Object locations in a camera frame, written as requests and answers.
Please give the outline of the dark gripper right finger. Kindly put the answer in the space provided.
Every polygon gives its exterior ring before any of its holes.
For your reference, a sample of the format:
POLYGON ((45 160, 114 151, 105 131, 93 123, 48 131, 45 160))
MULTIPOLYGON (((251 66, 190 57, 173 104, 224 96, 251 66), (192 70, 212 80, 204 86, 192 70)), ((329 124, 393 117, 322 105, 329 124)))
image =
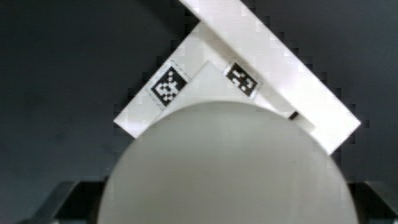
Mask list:
POLYGON ((377 181, 348 184, 359 224, 398 224, 398 193, 377 181))

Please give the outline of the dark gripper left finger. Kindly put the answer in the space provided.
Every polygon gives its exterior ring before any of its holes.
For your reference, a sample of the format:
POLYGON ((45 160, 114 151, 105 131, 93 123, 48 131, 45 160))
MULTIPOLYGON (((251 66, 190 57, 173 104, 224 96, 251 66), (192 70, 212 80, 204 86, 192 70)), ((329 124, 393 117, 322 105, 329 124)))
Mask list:
POLYGON ((61 182, 20 224, 98 224, 105 183, 105 180, 61 182))

